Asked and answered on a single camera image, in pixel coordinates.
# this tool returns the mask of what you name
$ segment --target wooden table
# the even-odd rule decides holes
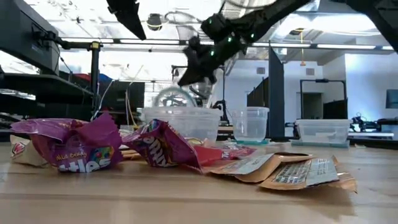
[[[356,177],[358,194],[296,192],[123,162],[118,169],[59,174],[9,163],[0,146],[0,223],[397,223],[398,151],[315,149]]]

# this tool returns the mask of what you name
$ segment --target pink candy wrapper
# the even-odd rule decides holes
[[[121,137],[109,114],[87,123],[74,119],[32,119],[11,125],[30,136],[37,152],[61,172],[92,172],[123,157]]]
[[[123,144],[137,151],[150,166],[185,165],[201,172],[195,150],[167,122],[154,119],[123,137]]]

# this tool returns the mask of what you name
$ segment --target plastic container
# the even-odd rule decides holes
[[[350,119],[296,120],[302,142],[344,143],[347,141]]]
[[[185,138],[216,141],[222,112],[218,109],[163,106],[144,108],[145,121],[168,121]]]
[[[266,137],[268,108],[247,107],[234,110],[232,120],[237,141],[261,142]]]

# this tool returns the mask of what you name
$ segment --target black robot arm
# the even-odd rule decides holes
[[[332,0],[345,3],[367,15],[380,33],[398,52],[398,0]],[[245,52],[249,44],[258,41],[279,20],[288,16],[310,0],[277,0],[262,9],[252,11],[237,19],[226,19],[214,14],[201,24],[201,29],[214,40],[213,46],[202,45],[192,37],[183,52],[188,58],[188,68],[178,84],[180,86],[201,82],[205,77],[215,83],[213,71],[239,51]]]

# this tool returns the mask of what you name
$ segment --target plastic cup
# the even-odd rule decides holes
[[[243,110],[234,110],[232,120],[234,137],[237,141],[260,142],[266,137],[268,108],[247,107]]]

